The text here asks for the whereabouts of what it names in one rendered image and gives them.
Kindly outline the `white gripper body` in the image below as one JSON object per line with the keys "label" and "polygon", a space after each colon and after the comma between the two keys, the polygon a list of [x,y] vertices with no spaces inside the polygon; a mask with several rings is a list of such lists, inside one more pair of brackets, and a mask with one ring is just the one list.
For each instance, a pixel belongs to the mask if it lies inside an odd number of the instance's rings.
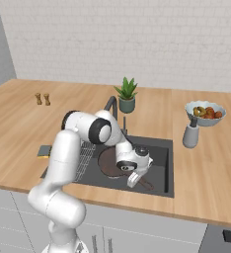
{"label": "white gripper body", "polygon": [[143,175],[144,172],[133,171],[127,179],[127,186],[134,188]]}

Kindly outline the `green plant in grey pot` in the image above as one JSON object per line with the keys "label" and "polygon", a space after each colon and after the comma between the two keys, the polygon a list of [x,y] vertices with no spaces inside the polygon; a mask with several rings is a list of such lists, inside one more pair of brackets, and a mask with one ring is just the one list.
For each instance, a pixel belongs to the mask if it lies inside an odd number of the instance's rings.
{"label": "green plant in grey pot", "polygon": [[118,92],[119,109],[125,114],[130,114],[135,109],[136,87],[137,84],[134,83],[134,79],[128,81],[126,77],[123,78],[120,88],[115,87]]}

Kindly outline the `red fruit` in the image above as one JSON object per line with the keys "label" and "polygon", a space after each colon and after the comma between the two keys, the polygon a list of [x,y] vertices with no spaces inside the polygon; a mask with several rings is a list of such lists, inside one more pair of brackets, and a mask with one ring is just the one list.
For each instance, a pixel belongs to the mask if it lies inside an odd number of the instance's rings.
{"label": "red fruit", "polygon": [[214,119],[215,118],[215,112],[211,107],[207,107],[206,109],[205,118],[206,119]]}

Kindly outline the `dark grey sink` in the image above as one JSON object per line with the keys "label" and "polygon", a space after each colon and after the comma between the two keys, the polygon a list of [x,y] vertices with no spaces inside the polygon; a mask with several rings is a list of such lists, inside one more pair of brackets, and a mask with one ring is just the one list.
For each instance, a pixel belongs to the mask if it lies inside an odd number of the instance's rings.
{"label": "dark grey sink", "polygon": [[144,178],[154,186],[153,190],[147,190],[140,183],[133,189],[129,188],[126,185],[126,176],[115,179],[106,176],[98,165],[99,155],[106,148],[114,146],[105,145],[96,145],[84,176],[79,182],[74,180],[74,183],[172,198],[174,196],[173,141],[132,135],[128,135],[127,139],[134,146],[144,146],[149,150],[153,163]]}

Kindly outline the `pale grey cupboard door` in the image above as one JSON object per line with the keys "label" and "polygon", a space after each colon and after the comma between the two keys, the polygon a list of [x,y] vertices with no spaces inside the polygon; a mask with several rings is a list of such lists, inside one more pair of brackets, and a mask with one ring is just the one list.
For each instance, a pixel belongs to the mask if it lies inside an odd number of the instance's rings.
{"label": "pale grey cupboard door", "polygon": [[96,235],[98,253],[104,253],[103,228],[96,221],[96,210],[93,205],[86,205],[86,217],[83,223],[77,228],[77,233],[80,239],[86,244],[89,253],[94,253],[92,235]]}
{"label": "pale grey cupboard door", "polygon": [[206,224],[135,211],[104,209],[113,253],[198,253]]}

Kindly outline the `dark grey tap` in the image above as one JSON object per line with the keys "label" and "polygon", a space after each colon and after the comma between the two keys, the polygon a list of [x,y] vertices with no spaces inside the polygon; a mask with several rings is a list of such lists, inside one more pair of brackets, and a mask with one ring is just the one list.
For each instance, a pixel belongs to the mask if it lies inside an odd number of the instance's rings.
{"label": "dark grey tap", "polygon": [[[115,96],[110,96],[107,104],[104,107],[104,110],[109,111],[111,108],[113,108],[113,116],[117,120],[117,101]],[[125,117],[123,117],[122,132],[127,135],[127,129],[125,128]]]}

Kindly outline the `grey dishwasher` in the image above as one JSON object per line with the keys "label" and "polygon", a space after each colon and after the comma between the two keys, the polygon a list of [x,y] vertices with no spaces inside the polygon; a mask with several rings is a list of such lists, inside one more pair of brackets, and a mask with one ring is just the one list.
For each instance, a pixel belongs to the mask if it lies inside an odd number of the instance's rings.
{"label": "grey dishwasher", "polygon": [[231,253],[231,243],[225,242],[222,231],[231,227],[209,224],[204,233],[198,253]]}

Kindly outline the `grey and yellow sponge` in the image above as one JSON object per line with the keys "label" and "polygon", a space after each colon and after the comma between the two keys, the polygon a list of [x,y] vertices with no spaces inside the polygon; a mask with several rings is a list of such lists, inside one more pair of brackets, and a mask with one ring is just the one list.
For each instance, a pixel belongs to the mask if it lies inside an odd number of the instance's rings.
{"label": "grey and yellow sponge", "polygon": [[48,158],[50,156],[51,145],[42,145],[38,151],[38,158]]}

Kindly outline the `green and yellow fruit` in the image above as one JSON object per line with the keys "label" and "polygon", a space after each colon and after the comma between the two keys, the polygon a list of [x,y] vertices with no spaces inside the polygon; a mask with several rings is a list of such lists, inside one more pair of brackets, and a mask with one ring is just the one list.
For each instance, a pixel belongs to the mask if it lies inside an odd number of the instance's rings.
{"label": "green and yellow fruit", "polygon": [[204,107],[194,107],[193,114],[197,117],[203,117],[206,114],[206,109]]}

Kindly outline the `pale grey drawer stack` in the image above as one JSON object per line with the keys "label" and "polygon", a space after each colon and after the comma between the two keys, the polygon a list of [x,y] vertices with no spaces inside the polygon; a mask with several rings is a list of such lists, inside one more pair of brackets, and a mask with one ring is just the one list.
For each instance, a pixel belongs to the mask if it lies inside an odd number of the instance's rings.
{"label": "pale grey drawer stack", "polygon": [[27,194],[0,190],[0,253],[41,253],[50,241],[47,226]]}

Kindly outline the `pale blue bowl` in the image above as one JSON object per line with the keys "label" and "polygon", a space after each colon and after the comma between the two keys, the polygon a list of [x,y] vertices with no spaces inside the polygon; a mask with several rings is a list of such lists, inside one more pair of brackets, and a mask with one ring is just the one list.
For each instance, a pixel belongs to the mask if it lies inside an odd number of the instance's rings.
{"label": "pale blue bowl", "polygon": [[203,119],[200,117],[197,117],[197,124],[200,127],[213,127],[217,125],[222,119],[226,116],[226,110],[216,103],[211,103],[209,101],[191,101],[189,103],[186,103],[185,110],[187,112],[187,115],[189,119],[193,117],[193,108],[194,107],[211,107],[215,112],[220,111],[222,113],[222,117],[219,119]]}

